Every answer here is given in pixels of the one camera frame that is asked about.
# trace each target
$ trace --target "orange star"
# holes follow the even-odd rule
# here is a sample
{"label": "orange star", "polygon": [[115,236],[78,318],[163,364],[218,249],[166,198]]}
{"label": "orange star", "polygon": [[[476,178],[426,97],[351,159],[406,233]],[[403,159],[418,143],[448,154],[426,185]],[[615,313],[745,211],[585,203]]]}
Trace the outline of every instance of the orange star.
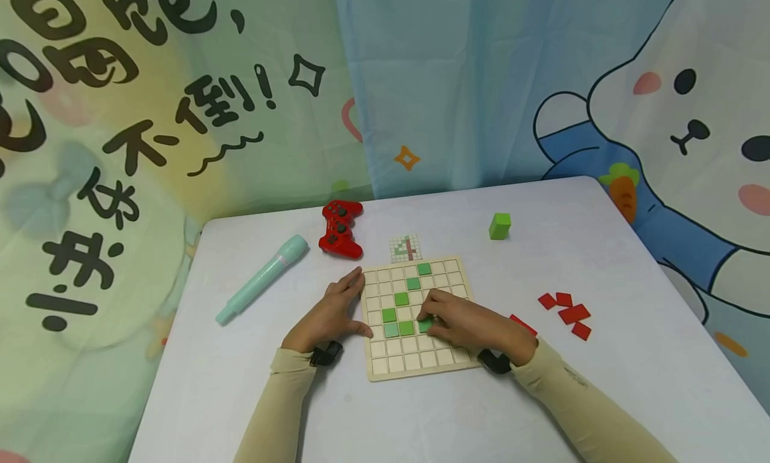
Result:
{"label": "orange star", "polygon": [[406,170],[412,170],[412,166],[420,162],[420,158],[412,154],[412,151],[406,146],[401,146],[401,153],[394,160],[404,165]]}

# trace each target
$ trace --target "hand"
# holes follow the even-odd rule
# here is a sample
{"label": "hand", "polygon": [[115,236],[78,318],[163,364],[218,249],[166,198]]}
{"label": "hand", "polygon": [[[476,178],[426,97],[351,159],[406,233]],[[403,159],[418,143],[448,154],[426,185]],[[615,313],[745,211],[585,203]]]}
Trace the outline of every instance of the hand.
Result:
{"label": "hand", "polygon": [[454,345],[501,351],[516,366],[526,365],[537,348],[537,338],[517,322],[444,291],[430,290],[417,320],[430,315],[440,321],[429,328],[429,336]]}
{"label": "hand", "polygon": [[299,353],[309,353],[318,343],[332,341],[348,333],[373,336],[371,328],[348,317],[350,301],[358,296],[363,288],[364,273],[360,267],[350,271],[338,282],[331,283],[326,287],[321,301],[318,301],[289,331],[287,337],[283,338],[281,347]]}

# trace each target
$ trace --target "orange carrot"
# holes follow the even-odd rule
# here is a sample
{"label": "orange carrot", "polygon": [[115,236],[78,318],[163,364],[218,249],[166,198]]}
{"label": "orange carrot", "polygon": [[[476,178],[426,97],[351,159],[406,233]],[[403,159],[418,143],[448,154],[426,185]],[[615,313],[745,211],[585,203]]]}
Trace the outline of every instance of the orange carrot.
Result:
{"label": "orange carrot", "polygon": [[628,224],[636,218],[636,186],[629,176],[620,176],[610,183],[610,199],[621,211]]}

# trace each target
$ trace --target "beige arm sleeve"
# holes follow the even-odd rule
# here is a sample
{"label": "beige arm sleeve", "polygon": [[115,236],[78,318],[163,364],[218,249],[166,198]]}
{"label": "beige arm sleeve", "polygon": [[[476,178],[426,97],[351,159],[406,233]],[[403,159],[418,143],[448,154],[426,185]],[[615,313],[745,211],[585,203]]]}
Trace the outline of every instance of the beige arm sleeve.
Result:
{"label": "beige arm sleeve", "polygon": [[315,376],[313,353],[279,348],[233,463],[293,463],[302,401]]}
{"label": "beige arm sleeve", "polygon": [[539,341],[532,360],[511,364],[511,371],[553,414],[587,463],[676,462],[642,424]]}

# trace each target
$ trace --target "red wooden piece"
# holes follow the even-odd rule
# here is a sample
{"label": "red wooden piece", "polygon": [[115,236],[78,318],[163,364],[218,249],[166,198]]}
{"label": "red wooden piece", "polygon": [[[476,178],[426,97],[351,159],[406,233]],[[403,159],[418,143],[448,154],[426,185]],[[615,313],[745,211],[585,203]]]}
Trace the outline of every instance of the red wooden piece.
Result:
{"label": "red wooden piece", "polygon": [[537,336],[537,331],[534,331],[532,329],[532,326],[530,326],[526,322],[523,322],[522,320],[520,320],[518,317],[516,317],[516,315],[511,315],[510,318],[511,318],[511,320],[516,321],[519,325],[522,325],[522,326],[526,327],[527,330],[529,330],[529,332],[532,333],[532,336]]}
{"label": "red wooden piece", "polygon": [[548,293],[538,297],[537,300],[540,301],[540,304],[546,309],[551,309],[553,306],[556,306],[556,300]]}
{"label": "red wooden piece", "polygon": [[588,341],[588,336],[591,335],[591,328],[578,321],[572,327],[572,333],[573,335],[581,338],[581,340]]}
{"label": "red wooden piece", "polygon": [[572,307],[572,295],[569,293],[556,293],[556,304],[564,307]]}
{"label": "red wooden piece", "polygon": [[586,306],[577,305],[568,307],[567,309],[562,309],[559,311],[559,316],[561,316],[561,320],[564,321],[564,325],[568,326],[572,323],[582,321],[586,319],[586,317],[591,317],[591,313],[588,312]]}

